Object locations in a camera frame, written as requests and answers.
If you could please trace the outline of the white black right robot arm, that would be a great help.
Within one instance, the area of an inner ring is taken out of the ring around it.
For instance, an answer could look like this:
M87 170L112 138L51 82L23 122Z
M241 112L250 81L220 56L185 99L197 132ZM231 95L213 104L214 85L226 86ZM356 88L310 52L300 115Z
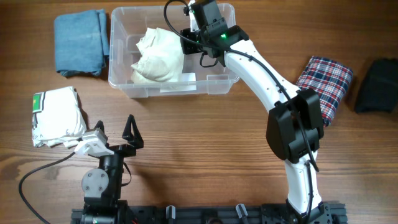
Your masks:
M289 223L332 223L328 204L318 193L316 163L324 135L320 100L315 90L301 90L285 80L260 55L239 26L229 27L216 1L185 3L191 27L178 31L184 54L207 55L236 73L264 105L266 139L284 162L289 185Z

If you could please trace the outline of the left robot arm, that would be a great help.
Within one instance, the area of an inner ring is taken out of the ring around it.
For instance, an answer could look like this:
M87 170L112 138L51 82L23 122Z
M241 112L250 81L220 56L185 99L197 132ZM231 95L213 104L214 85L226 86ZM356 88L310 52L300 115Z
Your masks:
M104 124L98 121L95 128L78 140L77 154L99 159L97 168L89 170L82 178L84 192L82 211L74 211L72 223L137 223L127 202L121 199L121 188L128 183L122 181L126 157L133 157L144 147L144 141L133 115L129 115L122 134L125 144L110 146L104 134Z

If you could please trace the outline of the black cloth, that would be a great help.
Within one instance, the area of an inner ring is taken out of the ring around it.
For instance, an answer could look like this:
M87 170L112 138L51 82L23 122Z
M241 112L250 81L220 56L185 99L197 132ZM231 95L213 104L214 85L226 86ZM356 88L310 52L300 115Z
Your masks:
M354 111L393 112L397 106L397 59L381 58L373 61L363 79Z

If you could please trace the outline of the cream cloth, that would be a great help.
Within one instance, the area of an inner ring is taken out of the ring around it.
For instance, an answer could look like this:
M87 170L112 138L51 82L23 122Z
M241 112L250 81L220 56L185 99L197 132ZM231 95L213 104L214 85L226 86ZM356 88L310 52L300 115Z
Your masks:
M182 79L184 54L177 34L161 28L148 28L136 46L141 57L131 65L133 83L144 85Z

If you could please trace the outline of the red navy plaid cloth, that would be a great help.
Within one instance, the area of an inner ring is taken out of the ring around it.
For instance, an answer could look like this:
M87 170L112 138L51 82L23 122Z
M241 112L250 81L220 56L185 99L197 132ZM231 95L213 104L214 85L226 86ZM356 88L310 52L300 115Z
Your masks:
M339 104L347 94L354 73L352 69L325 57L312 56L296 85L301 89L315 90L320 99L324 126L329 126Z

